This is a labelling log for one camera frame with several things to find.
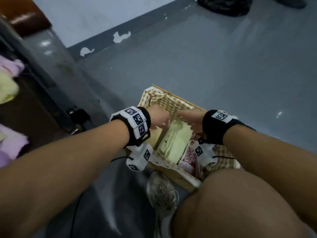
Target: pink cloth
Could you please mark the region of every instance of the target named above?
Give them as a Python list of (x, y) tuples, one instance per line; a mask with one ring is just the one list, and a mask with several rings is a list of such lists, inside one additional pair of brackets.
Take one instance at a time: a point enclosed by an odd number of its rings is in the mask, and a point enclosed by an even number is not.
[(28, 137), (0, 124), (0, 132), (6, 138), (0, 142), (0, 167), (5, 164), (5, 159), (15, 160), (22, 147), (29, 143)]
[(11, 77), (17, 77), (23, 69), (24, 64), (20, 60), (10, 61), (0, 55), (0, 70), (5, 71)]

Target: hand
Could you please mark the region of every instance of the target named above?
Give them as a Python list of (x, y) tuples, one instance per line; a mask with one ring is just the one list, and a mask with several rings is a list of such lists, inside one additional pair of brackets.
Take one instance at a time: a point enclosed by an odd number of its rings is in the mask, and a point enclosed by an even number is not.
[(153, 104), (146, 110), (149, 112), (151, 117), (150, 129), (155, 130), (156, 127), (168, 128), (171, 121), (170, 113), (168, 111), (157, 104)]
[(182, 117), (194, 133), (203, 132), (203, 118), (207, 111), (201, 109), (184, 109), (178, 112), (177, 116)]

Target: forearm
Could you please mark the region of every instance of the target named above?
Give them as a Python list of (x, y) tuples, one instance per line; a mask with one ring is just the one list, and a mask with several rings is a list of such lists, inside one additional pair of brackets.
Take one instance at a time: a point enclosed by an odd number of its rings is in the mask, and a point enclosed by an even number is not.
[(128, 141), (128, 128), (114, 120), (45, 145), (2, 168), (1, 236), (32, 234), (84, 191)]
[(231, 127), (223, 141), (245, 170), (267, 181), (299, 216), (316, 228), (314, 154), (241, 125)]

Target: gray wall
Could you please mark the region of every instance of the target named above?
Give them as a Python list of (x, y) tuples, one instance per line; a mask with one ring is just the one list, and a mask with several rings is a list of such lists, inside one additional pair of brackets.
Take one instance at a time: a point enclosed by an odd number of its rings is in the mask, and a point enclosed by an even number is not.
[(66, 47), (174, 0), (33, 0)]

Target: white sneaker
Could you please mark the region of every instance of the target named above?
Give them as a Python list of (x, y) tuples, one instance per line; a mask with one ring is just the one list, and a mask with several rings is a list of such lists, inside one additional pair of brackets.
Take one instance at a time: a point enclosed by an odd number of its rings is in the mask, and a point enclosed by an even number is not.
[(164, 174), (159, 171), (151, 174), (146, 195), (155, 208), (154, 238), (171, 237), (169, 226), (177, 207), (176, 193), (172, 182)]

